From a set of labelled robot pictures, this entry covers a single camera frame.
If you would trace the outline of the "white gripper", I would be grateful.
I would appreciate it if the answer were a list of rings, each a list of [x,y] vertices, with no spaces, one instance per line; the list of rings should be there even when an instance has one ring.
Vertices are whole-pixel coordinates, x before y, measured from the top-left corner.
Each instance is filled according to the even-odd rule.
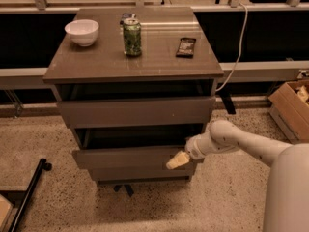
[[[167,163],[168,169],[175,169],[190,162],[190,158],[193,160],[201,160],[206,155],[200,150],[198,141],[202,138],[200,134],[192,136],[186,140],[185,152],[177,152]]]

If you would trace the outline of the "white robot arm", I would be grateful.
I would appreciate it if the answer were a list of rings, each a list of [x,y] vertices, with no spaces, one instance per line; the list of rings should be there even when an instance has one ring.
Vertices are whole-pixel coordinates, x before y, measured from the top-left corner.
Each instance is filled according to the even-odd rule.
[[[226,120],[186,141],[166,167],[239,148],[270,167],[263,232],[309,232],[309,144],[290,144],[241,130]]]

